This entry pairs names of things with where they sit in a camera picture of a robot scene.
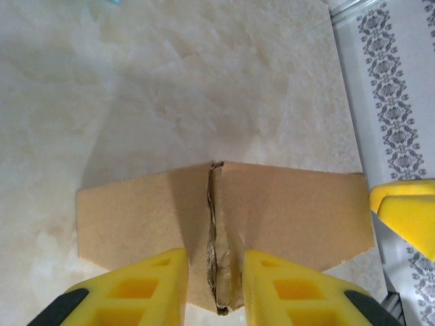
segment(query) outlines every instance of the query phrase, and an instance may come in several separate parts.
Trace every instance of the decorative tile border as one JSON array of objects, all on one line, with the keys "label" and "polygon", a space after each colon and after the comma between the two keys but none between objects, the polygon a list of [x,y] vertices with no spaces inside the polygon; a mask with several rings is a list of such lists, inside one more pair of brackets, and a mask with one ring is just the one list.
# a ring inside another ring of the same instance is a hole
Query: decorative tile border
[{"label": "decorative tile border", "polygon": [[[435,0],[423,0],[435,4]],[[364,44],[363,51],[368,65],[368,76],[373,87],[373,98],[382,139],[386,146],[387,163],[393,180],[418,180],[426,174],[423,155],[419,153],[418,132],[413,128],[409,95],[406,80],[400,70],[402,64],[395,45],[387,3],[359,16],[359,33]],[[430,26],[435,26],[434,12]],[[419,298],[419,315],[422,324],[435,326],[435,264],[412,247],[407,247],[410,278],[414,283],[415,294]]]},{"label": "decorative tile border", "polygon": [[434,38],[435,40],[435,0],[422,0],[423,3],[426,5],[424,7],[425,12],[429,14],[429,16],[426,18],[426,21],[428,22],[428,27],[431,29],[430,36]]}]

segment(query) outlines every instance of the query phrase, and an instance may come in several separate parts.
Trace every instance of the yellow clamp pad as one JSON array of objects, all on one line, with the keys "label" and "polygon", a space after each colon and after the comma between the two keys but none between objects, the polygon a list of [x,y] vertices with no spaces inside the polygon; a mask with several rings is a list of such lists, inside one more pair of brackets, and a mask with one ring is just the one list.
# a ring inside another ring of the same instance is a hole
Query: yellow clamp pad
[{"label": "yellow clamp pad", "polygon": [[383,223],[435,261],[435,180],[379,185],[369,201]]},{"label": "yellow clamp pad", "polygon": [[76,284],[89,294],[62,326],[184,324],[188,288],[185,249],[173,249]]},{"label": "yellow clamp pad", "polygon": [[344,292],[360,287],[261,251],[245,252],[243,295],[249,326],[372,324]]}]

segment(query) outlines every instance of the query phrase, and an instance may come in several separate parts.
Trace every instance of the cardboard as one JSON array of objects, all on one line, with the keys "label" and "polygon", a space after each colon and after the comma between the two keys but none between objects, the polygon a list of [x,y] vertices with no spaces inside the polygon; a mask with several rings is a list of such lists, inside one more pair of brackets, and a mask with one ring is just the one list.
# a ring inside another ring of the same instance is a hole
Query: cardboard
[{"label": "cardboard", "polygon": [[77,193],[79,254],[110,270],[188,250],[188,301],[243,305],[243,250],[327,270],[375,246],[363,175],[206,163]]}]

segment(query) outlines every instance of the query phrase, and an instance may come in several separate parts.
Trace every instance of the brown cardboard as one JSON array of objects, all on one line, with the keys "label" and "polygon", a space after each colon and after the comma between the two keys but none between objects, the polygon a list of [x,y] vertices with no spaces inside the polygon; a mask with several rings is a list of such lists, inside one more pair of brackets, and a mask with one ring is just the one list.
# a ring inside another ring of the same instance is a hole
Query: brown cardboard
[{"label": "brown cardboard", "polygon": [[188,301],[243,305],[244,248],[326,270],[374,247],[362,175],[225,162],[77,193],[79,254],[108,269],[185,247]]}]

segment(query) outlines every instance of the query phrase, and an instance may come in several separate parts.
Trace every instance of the torn cardboard edge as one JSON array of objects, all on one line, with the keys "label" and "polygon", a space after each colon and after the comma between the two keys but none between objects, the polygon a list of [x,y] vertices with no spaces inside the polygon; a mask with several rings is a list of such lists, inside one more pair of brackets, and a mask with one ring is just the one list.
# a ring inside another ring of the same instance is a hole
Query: torn cardboard edge
[{"label": "torn cardboard edge", "polygon": [[80,190],[77,224],[80,257],[110,270],[187,248],[188,302],[218,314],[243,305],[245,248],[327,270],[374,247],[361,174],[232,162]]}]

